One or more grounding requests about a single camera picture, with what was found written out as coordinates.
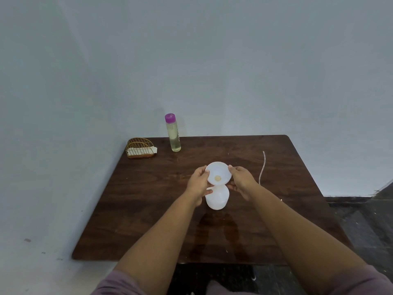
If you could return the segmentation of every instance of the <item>person's right hand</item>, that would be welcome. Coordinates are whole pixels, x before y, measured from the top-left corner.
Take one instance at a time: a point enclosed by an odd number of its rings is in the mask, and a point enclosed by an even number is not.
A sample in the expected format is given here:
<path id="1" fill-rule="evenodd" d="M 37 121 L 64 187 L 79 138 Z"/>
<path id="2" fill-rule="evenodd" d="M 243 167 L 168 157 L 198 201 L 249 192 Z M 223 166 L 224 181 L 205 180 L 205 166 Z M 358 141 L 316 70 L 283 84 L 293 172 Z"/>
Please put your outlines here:
<path id="1" fill-rule="evenodd" d="M 233 180 L 230 181 L 226 186 L 236 192 L 240 192 L 246 201 L 250 200 L 249 189 L 253 184 L 256 184 L 254 177 L 251 173 L 243 167 L 228 166 L 229 172 L 231 172 Z"/>

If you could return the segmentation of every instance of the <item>purple shirt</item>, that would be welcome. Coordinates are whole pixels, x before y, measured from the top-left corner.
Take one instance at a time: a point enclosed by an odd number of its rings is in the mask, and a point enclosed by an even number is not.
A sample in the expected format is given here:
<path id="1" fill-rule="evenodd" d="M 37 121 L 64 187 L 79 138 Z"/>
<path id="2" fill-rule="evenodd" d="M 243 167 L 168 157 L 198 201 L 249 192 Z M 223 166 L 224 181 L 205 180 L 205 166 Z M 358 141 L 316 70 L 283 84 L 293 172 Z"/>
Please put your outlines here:
<path id="1" fill-rule="evenodd" d="M 247 292 L 230 292 L 222 285 L 211 281 L 206 289 L 206 295 L 246 295 Z M 387 295 L 393 294 L 393 284 L 390 280 L 367 265 L 348 270 L 333 278 L 330 288 L 325 295 Z M 136 281 L 121 271 L 112 271 L 104 278 L 91 295 L 146 295 Z"/>

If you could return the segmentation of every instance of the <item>person's right arm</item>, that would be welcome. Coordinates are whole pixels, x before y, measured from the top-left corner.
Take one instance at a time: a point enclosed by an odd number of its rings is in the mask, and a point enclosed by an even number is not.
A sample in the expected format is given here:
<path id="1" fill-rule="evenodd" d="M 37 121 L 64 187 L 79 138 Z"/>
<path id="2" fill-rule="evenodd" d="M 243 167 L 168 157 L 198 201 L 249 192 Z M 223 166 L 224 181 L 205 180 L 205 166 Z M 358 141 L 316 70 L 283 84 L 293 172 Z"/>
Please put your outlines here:
<path id="1" fill-rule="evenodd" d="M 351 249 L 258 185 L 247 169 L 229 166 L 229 171 L 233 181 L 228 188 L 254 204 L 306 290 L 324 293 L 336 275 L 366 265 Z"/>

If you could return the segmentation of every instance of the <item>wall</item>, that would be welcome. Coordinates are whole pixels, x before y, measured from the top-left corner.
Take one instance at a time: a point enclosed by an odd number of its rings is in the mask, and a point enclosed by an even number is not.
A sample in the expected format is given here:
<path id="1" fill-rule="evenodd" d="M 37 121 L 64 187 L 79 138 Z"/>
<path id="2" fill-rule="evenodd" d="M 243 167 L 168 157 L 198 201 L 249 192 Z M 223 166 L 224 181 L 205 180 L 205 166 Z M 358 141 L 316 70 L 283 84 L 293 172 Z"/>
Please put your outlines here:
<path id="1" fill-rule="evenodd" d="M 113 263 L 70 255 L 125 140 L 55 0 L 2 0 L 0 39 L 0 293 L 88 294 Z"/>
<path id="2" fill-rule="evenodd" d="M 393 0 L 59 4 L 126 136 L 173 112 L 183 136 L 287 134 L 326 196 L 391 180 Z"/>

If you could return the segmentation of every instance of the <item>hand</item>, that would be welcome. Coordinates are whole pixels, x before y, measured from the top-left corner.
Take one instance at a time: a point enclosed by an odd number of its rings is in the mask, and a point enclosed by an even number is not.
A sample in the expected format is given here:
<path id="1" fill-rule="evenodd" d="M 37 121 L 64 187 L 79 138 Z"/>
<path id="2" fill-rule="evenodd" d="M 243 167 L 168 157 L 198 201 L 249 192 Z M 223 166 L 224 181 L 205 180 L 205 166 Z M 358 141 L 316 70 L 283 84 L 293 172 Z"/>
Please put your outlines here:
<path id="1" fill-rule="evenodd" d="M 208 177 L 209 170 L 206 170 L 206 166 L 203 166 L 195 170 L 187 183 L 187 188 L 183 195 L 191 198 L 195 206 L 201 205 L 202 197 L 213 192 L 210 189 L 206 190 L 206 188 L 213 186 L 208 182 Z"/>
<path id="2" fill-rule="evenodd" d="M 236 192 L 240 192 L 246 201 L 250 200 L 250 194 L 248 190 L 253 184 L 256 184 L 254 177 L 251 173 L 243 167 L 228 166 L 229 172 L 231 172 L 233 180 L 231 180 L 226 186 Z"/>

